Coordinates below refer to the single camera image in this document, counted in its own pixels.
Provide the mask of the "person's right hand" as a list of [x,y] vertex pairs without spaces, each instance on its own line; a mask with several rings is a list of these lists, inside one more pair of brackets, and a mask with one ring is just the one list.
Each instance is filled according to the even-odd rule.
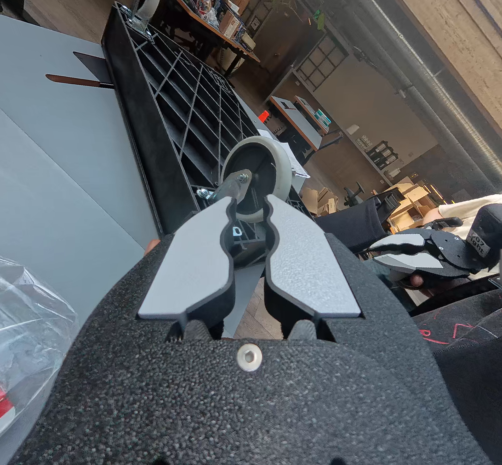
[[409,276],[409,287],[411,290],[420,292],[427,298],[431,298],[436,294],[436,291],[424,288],[424,279],[419,274],[411,274]]

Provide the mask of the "black office chair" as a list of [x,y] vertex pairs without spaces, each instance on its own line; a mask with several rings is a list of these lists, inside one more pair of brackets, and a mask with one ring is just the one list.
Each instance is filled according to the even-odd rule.
[[365,194],[365,190],[362,188],[361,184],[356,181],[357,185],[357,190],[352,191],[348,187],[344,187],[344,190],[346,192],[346,196],[344,197],[344,206],[347,207],[353,207],[356,205],[360,205],[361,203],[364,202],[364,200],[361,199],[360,195]]

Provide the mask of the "black metal plate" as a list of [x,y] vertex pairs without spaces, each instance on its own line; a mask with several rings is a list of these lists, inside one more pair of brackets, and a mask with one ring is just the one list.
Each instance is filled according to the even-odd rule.
[[89,54],[74,51],[73,54],[102,84],[112,85],[113,81],[107,67],[106,60]]

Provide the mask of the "white paper sheet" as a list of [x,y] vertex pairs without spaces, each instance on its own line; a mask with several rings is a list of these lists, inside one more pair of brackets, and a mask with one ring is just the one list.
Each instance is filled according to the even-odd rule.
[[310,175],[303,168],[303,166],[299,163],[293,152],[288,148],[286,150],[286,154],[290,160],[291,168],[295,176],[302,177],[304,179],[310,178]]

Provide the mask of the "silver ventilation duct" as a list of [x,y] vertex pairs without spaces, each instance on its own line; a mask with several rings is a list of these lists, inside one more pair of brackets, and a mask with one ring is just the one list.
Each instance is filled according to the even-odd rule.
[[394,0],[342,1],[364,51],[379,59],[445,153],[466,168],[468,180],[480,190],[501,192],[501,137],[446,61]]

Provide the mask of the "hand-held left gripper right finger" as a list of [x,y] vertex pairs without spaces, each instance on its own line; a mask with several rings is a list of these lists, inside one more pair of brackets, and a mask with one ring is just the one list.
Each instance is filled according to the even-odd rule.
[[310,217],[269,194],[264,198],[267,256],[265,305],[292,328],[298,320],[359,318],[361,308],[323,230]]

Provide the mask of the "black plastic dolly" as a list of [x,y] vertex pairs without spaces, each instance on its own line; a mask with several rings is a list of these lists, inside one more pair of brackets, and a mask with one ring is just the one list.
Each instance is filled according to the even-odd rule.
[[[154,28],[149,28],[151,40],[137,33],[119,5],[111,7],[101,45],[154,223],[163,236],[209,207],[196,191],[218,187],[224,162],[239,142],[256,135],[278,140],[257,128],[221,75]],[[299,178],[293,173],[285,202],[310,217],[293,186]],[[264,221],[236,218],[234,227],[230,252],[235,268],[264,263]]]

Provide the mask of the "black gridded glass door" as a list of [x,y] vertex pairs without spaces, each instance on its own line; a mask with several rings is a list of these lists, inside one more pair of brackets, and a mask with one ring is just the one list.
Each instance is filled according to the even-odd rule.
[[315,92],[348,57],[347,49],[331,32],[326,32],[300,62],[296,76]]

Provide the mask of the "wooden table with boxes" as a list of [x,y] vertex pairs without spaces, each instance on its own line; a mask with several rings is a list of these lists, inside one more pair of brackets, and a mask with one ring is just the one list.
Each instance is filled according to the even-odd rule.
[[231,0],[160,0],[153,24],[199,60],[206,61],[214,50],[232,52],[223,67],[229,78],[244,60],[260,63],[240,11]]

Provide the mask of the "black padded chair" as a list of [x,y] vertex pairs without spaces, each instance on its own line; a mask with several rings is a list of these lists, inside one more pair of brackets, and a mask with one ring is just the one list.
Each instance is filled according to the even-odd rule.
[[352,253],[359,254],[386,236],[383,224],[404,200],[399,189],[393,188],[342,211],[315,217],[314,221]]

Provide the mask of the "grey shelf with books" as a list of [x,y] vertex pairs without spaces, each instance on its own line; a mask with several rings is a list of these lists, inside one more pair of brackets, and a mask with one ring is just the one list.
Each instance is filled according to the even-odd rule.
[[342,132],[341,128],[326,116],[322,110],[314,109],[310,103],[301,96],[294,96],[293,105],[306,118],[306,120],[316,129],[322,137]]

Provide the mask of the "clear plastic bag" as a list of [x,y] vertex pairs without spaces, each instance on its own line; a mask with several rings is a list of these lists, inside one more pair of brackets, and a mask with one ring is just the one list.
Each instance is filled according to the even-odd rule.
[[67,301],[27,267],[1,258],[1,434],[36,412],[78,329]]

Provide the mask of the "grey board with wooden edge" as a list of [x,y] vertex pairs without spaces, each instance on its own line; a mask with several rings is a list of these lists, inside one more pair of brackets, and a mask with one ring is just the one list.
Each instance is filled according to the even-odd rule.
[[269,102],[314,153],[321,148],[322,135],[319,134],[320,128],[317,124],[311,124],[304,111],[299,110],[293,102],[287,99],[271,96]]

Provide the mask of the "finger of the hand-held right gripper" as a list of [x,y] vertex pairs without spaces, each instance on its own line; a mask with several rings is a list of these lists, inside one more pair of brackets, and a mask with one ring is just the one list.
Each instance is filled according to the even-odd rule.
[[441,261],[428,253],[382,254],[373,258],[373,261],[397,272],[442,272],[444,270]]
[[371,246],[368,251],[379,254],[415,255],[423,251],[426,238],[419,233],[401,233],[386,236]]

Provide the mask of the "pile of cardboard boxes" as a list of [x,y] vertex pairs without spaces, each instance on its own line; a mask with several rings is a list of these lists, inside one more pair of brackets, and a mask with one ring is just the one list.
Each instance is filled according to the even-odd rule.
[[[440,205],[448,204],[448,199],[441,194],[435,185],[423,180],[414,182],[411,178],[406,177],[382,192],[393,188],[398,188],[405,196],[405,200],[401,202],[396,211],[383,224],[384,230],[389,231],[391,234],[418,228],[423,224],[423,218],[427,212]],[[365,194],[360,195],[362,200],[367,200],[374,195],[382,193],[375,189],[364,190]],[[345,196],[345,190],[343,190],[342,194],[337,194],[327,187],[316,190],[304,186],[300,191],[301,201],[305,205],[307,212],[314,218],[349,208],[343,205]]]

